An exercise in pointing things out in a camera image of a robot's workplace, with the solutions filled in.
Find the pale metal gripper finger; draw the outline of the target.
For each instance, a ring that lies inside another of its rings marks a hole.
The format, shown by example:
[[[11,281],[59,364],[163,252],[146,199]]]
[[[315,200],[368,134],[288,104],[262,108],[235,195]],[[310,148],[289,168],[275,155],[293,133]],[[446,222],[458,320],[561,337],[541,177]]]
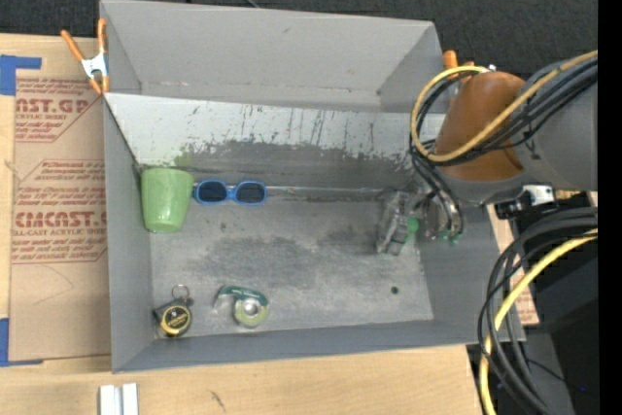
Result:
[[[380,229],[376,238],[376,253],[397,256],[405,243],[406,226],[391,222]]]
[[[407,228],[413,205],[414,193],[404,190],[394,191],[388,201],[390,226],[394,229]]]

